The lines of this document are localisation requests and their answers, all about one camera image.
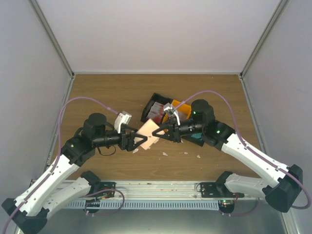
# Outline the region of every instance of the wooden table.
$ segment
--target wooden table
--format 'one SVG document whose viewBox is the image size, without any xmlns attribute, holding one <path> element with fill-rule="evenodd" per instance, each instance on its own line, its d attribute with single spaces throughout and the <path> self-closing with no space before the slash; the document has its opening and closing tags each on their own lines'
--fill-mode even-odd
<svg viewBox="0 0 312 234">
<path fill-rule="evenodd" d="M 127 111 L 132 114 L 129 125 L 140 128 L 143 108 L 154 92 L 182 101 L 205 89 L 224 95 L 235 112 L 243 137 L 258 146 L 244 92 L 235 75 L 78 75 L 70 98 L 88 96 L 117 111 Z M 230 112 L 222 99 L 214 94 L 201 94 L 197 96 L 199 98 L 206 99 L 214 107 L 219 121 L 233 127 Z M 61 126 L 62 144 L 95 112 L 105 114 L 110 123 L 115 122 L 116 115 L 95 102 L 76 100 L 69 104 Z M 112 150 L 113 148 L 102 148 L 102 153 Z M 216 180 L 224 171 L 233 171 L 242 176 L 256 176 L 235 158 L 208 145 L 199 147 L 187 141 L 173 143 L 163 139 L 151 149 L 145 151 L 139 148 L 134 154 L 118 147 L 113 156 L 96 153 L 70 179 L 76 179 L 88 170 L 101 179 Z"/>
</svg>

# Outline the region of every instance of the gray floor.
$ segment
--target gray floor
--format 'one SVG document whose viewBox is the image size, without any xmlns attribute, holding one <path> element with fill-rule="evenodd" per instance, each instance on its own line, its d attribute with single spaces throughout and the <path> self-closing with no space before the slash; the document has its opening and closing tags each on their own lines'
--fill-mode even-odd
<svg viewBox="0 0 312 234">
<path fill-rule="evenodd" d="M 254 207 L 238 202 L 236 213 Z M 267 204 L 244 217 L 224 217 L 216 211 L 121 210 L 112 216 L 86 217 L 83 210 L 61 210 L 42 234 L 284 234 L 281 214 Z"/>
</svg>

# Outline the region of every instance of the vent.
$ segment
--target vent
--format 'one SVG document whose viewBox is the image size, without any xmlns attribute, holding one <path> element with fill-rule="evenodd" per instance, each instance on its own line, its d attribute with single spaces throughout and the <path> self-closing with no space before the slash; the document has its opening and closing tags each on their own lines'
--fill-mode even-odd
<svg viewBox="0 0 312 234">
<path fill-rule="evenodd" d="M 101 200 L 94 203 L 99 207 L 90 209 L 117 209 L 121 205 L 120 200 Z M 68 204 L 65 209 L 83 209 L 85 200 L 76 200 Z M 199 200 L 199 201 L 170 201 L 170 200 L 128 200 L 125 201 L 123 209 L 127 210 L 218 210 L 218 201 Z"/>
</svg>

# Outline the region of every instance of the white wall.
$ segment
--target white wall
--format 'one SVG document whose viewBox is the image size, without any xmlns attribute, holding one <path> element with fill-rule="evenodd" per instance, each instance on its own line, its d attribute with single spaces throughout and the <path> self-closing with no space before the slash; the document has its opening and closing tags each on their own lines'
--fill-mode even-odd
<svg viewBox="0 0 312 234">
<path fill-rule="evenodd" d="M 38 2 L 76 73 L 239 73 L 279 0 Z"/>
<path fill-rule="evenodd" d="M 28 1 L 0 2 L 0 32 L 1 204 L 42 173 L 69 75 Z"/>
<path fill-rule="evenodd" d="M 312 1 L 292 0 L 246 74 L 269 153 L 303 169 L 312 195 Z M 303 193 L 296 205 L 305 205 Z M 311 233 L 312 208 L 296 211 Z"/>
</svg>

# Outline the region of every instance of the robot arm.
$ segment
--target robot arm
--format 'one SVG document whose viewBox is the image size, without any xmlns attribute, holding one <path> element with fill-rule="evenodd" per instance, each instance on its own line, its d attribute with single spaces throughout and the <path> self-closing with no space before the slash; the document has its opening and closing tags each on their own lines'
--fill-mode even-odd
<svg viewBox="0 0 312 234">
<path fill-rule="evenodd" d="M 55 212 L 74 199 L 87 195 L 92 186 L 100 183 L 95 174 L 85 172 L 71 185 L 54 193 L 69 175 L 95 155 L 96 148 L 118 145 L 122 150 L 132 151 L 147 141 L 146 136 L 137 134 L 137 129 L 127 125 L 130 117 L 126 112 L 120 113 L 115 121 L 117 126 L 115 130 L 103 114 L 91 114 L 83 127 L 62 147 L 54 170 L 52 171 L 52 168 L 56 160 L 27 191 L 15 199 L 8 198 L 2 203 L 2 207 L 9 215 L 16 212 L 12 219 L 25 234 L 38 233 Z M 134 141 L 136 137 L 141 138 L 137 143 Z"/>
<path fill-rule="evenodd" d="M 204 142 L 216 149 L 223 151 L 255 171 L 261 179 L 249 178 L 224 172 L 216 181 L 220 194 L 245 193 L 265 199 L 273 208 L 287 212 L 301 192 L 299 185 L 278 169 L 290 173 L 302 183 L 302 169 L 296 165 L 288 167 L 264 154 L 244 139 L 242 144 L 235 130 L 225 123 L 215 119 L 212 106 L 205 100 L 195 100 L 191 104 L 190 119 L 177 121 L 176 112 L 171 109 L 171 118 L 160 125 L 153 135 L 173 142 L 181 142 L 182 136 L 191 136 L 200 133 Z M 277 166 L 274 168 L 269 163 L 260 159 L 249 149 Z"/>
</svg>

